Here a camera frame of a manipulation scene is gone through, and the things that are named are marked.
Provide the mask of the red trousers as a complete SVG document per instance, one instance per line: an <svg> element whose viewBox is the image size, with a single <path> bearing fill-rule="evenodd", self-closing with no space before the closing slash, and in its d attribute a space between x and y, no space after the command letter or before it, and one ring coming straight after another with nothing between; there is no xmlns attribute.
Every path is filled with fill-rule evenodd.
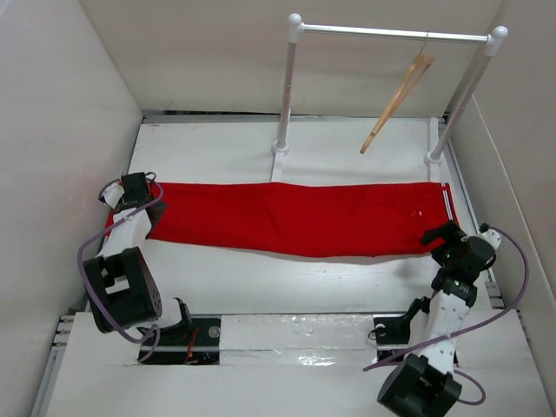
<svg viewBox="0 0 556 417"><path fill-rule="evenodd" d="M423 235L457 222L439 182L301 186L282 182L149 186L166 208L150 239L312 258L422 255Z"/></svg>

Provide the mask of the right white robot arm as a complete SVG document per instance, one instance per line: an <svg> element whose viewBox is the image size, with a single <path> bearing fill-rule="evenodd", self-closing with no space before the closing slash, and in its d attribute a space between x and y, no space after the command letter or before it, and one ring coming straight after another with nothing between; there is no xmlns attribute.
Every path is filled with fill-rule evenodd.
<svg viewBox="0 0 556 417"><path fill-rule="evenodd" d="M477 300L475 282L496 261L498 232L483 226L467 235L449 221L420 238L440 266L431 297L415 299L387 330L401 330L416 347L386 378L377 401L397 416L444 416L460 398L462 386L453 377L455 333Z"/></svg>

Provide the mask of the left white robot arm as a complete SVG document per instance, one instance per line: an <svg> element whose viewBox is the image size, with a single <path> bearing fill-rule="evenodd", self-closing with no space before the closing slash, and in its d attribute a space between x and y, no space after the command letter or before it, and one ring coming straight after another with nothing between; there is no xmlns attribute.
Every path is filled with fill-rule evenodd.
<svg viewBox="0 0 556 417"><path fill-rule="evenodd" d="M124 175L99 195L113 209L112 224L101 250L81 265L98 298L91 302L95 324L105 334L162 316L162 297L141 251L166 208L154 194L155 178L151 172Z"/></svg>

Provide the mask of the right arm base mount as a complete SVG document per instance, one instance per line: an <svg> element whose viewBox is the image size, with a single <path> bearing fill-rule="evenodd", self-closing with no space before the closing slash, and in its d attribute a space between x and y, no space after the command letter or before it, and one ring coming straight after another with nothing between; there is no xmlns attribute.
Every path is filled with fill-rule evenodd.
<svg viewBox="0 0 556 417"><path fill-rule="evenodd" d="M414 299L404 314L375 315L367 338L377 347L377 361L422 341L430 313L430 299Z"/></svg>

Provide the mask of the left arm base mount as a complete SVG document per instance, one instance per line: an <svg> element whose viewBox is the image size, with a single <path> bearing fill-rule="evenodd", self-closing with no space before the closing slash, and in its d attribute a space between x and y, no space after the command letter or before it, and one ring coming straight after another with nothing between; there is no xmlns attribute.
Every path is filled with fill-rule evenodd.
<svg viewBox="0 0 556 417"><path fill-rule="evenodd" d="M160 331L155 349L155 336L149 337L138 354L145 365L210 366L220 363L220 315L192 315L187 304L176 297L180 320Z"/></svg>

